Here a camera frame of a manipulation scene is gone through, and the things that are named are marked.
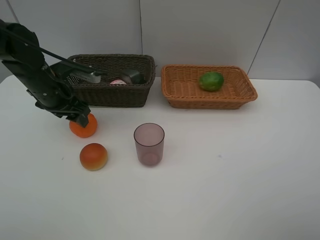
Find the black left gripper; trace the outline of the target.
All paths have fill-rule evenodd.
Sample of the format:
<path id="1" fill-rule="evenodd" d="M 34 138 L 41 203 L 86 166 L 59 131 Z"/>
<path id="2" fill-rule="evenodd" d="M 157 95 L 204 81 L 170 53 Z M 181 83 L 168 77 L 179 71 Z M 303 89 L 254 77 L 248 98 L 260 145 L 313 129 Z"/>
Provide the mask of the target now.
<path id="1" fill-rule="evenodd" d="M 2 64 L 27 88 L 28 93 L 36 99 L 36 106 L 58 118 L 66 116 L 68 120 L 85 128 L 89 123 L 88 104 L 79 100 L 64 80 L 57 78 L 48 64 L 22 63 L 17 60 L 3 60 Z"/>

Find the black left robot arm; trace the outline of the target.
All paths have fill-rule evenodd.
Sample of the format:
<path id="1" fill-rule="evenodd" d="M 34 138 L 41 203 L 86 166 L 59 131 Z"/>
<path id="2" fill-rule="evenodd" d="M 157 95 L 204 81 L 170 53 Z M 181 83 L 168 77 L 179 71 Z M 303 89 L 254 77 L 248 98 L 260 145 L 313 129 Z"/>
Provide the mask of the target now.
<path id="1" fill-rule="evenodd" d="M 34 32 L 19 23 L 0 22 L 0 61 L 26 87 L 35 106 L 86 127 L 91 110 L 74 95 L 66 77 L 90 69 L 60 56 L 58 63 L 48 65 L 44 53 Z"/>

